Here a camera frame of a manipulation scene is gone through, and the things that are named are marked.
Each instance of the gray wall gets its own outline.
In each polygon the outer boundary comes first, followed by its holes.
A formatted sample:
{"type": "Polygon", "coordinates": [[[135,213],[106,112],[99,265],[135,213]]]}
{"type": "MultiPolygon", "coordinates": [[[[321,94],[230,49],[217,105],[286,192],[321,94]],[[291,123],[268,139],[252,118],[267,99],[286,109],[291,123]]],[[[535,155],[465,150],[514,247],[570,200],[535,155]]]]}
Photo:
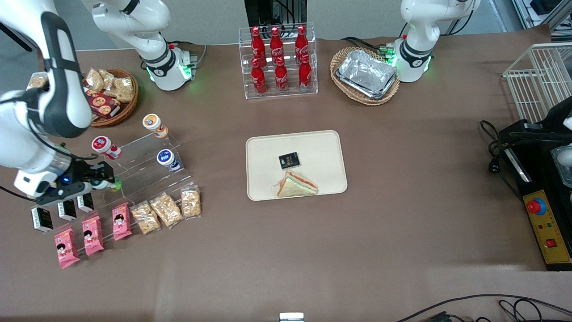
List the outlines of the gray wall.
{"type": "MultiPolygon", "coordinates": [[[[82,0],[91,8],[98,0],[82,0]]],[[[169,29],[163,32],[167,40],[185,40],[196,44],[234,44],[238,28],[247,27],[244,0],[164,0],[171,11],[169,29]]],[[[400,14],[400,0],[309,0],[308,21],[316,25],[319,38],[341,39],[347,36],[374,38],[397,37],[404,21],[400,14]]],[[[516,15],[514,8],[501,7],[500,15],[516,15]]],[[[481,0],[479,9],[461,34],[497,33],[503,31],[494,0],[481,0]]],[[[517,25],[508,31],[519,30],[517,25]]],[[[442,33],[449,22],[442,22],[442,33]]],[[[129,45],[112,37],[119,48],[129,45]]]]}
{"type": "MultiPolygon", "coordinates": [[[[91,12],[98,0],[81,0],[91,12]]],[[[248,27],[244,0],[163,0],[171,12],[169,28],[162,32],[168,41],[217,45],[238,42],[239,28],[248,27]]],[[[119,48],[129,48],[114,37],[119,48]]]]}

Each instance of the red bottle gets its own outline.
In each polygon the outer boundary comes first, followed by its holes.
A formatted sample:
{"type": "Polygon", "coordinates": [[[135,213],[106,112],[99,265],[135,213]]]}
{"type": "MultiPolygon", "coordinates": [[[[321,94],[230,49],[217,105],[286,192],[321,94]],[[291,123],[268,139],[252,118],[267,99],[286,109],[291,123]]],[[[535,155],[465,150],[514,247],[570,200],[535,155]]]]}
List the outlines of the red bottle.
{"type": "Polygon", "coordinates": [[[284,67],[284,57],[276,57],[276,89],[278,93],[288,91],[288,70],[284,67]]]}
{"type": "Polygon", "coordinates": [[[298,26],[298,37],[296,38],[296,63],[300,64],[303,55],[308,54],[308,39],[306,38],[306,26],[298,26]]]}
{"type": "Polygon", "coordinates": [[[254,88],[256,89],[256,94],[262,96],[266,94],[266,80],[264,79],[264,72],[262,68],[260,68],[260,60],[253,58],[252,59],[252,82],[254,84],[254,88]]]}
{"type": "Polygon", "coordinates": [[[312,67],[309,64],[310,56],[305,54],[301,57],[300,69],[298,70],[300,90],[302,92],[308,92],[310,90],[310,85],[312,85],[312,67]]]}
{"type": "Polygon", "coordinates": [[[270,35],[272,36],[272,39],[270,39],[272,61],[276,64],[278,57],[284,58],[284,44],[282,44],[282,39],[280,39],[280,29],[278,27],[272,27],[270,35]]]}
{"type": "Polygon", "coordinates": [[[254,58],[258,59],[260,67],[266,66],[266,48],[264,41],[260,38],[260,28],[257,26],[252,27],[252,54],[254,58]]]}

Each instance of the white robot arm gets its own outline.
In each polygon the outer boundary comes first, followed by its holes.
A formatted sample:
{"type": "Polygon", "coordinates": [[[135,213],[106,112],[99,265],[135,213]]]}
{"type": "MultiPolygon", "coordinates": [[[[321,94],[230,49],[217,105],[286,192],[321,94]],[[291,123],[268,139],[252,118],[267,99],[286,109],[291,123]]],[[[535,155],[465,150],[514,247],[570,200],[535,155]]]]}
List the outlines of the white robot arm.
{"type": "Polygon", "coordinates": [[[91,166],[84,161],[90,158],[74,156],[46,137],[75,138],[92,119],[72,37],[53,0],[4,0],[0,21],[38,46],[49,81],[48,88],[0,96],[0,165],[19,169],[15,187],[50,205],[89,192],[92,183],[113,183],[105,162],[91,166]]]}
{"type": "Polygon", "coordinates": [[[99,29],[135,48],[160,89],[173,91],[191,80],[190,53],[170,48],[159,33],[171,17],[163,1],[106,0],[93,6],[92,16],[99,29]]]}
{"type": "Polygon", "coordinates": [[[480,0],[402,0],[401,15],[410,31],[405,40],[394,42],[400,81],[410,83],[423,75],[440,36],[438,21],[461,19],[479,5],[480,0]]]}
{"type": "MultiPolygon", "coordinates": [[[[160,0],[106,0],[92,11],[100,29],[132,44],[156,84],[179,88],[192,79],[189,52],[167,46],[159,31],[170,14],[160,0]]],[[[53,0],[4,0],[0,22],[40,49],[49,87],[0,96],[0,166],[19,169],[14,185],[39,205],[72,199],[91,189],[114,186],[113,169],[95,166],[48,141],[47,135],[75,138],[91,124],[72,37],[53,0]]]]}

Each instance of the red emergency stop button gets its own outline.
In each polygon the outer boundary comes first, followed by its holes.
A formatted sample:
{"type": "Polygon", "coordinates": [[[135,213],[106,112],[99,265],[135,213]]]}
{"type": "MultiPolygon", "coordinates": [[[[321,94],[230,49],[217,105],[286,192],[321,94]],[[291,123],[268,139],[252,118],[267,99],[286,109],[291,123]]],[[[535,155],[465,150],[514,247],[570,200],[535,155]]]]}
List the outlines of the red emergency stop button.
{"type": "Polygon", "coordinates": [[[544,215],[546,213],[546,204],[540,198],[534,198],[526,203],[526,209],[536,215],[544,215]]]}

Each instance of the pink snack package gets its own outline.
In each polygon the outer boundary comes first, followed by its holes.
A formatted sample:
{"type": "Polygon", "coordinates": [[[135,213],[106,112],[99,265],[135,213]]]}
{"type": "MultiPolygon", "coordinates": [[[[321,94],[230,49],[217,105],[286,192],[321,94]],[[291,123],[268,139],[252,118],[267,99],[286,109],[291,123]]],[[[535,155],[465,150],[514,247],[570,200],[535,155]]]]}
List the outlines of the pink snack package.
{"type": "Polygon", "coordinates": [[[131,235],[131,220],[129,220],[129,203],[122,203],[113,208],[113,239],[118,241],[131,235]]]}
{"type": "Polygon", "coordinates": [[[89,218],[81,223],[84,229],[85,253],[89,256],[99,250],[104,250],[104,236],[101,234],[99,216],[89,218]]]}
{"type": "Polygon", "coordinates": [[[58,261],[61,268],[66,268],[80,261],[77,256],[76,242],[74,241],[74,234],[71,228],[57,234],[54,239],[55,246],[58,249],[58,261]]]}

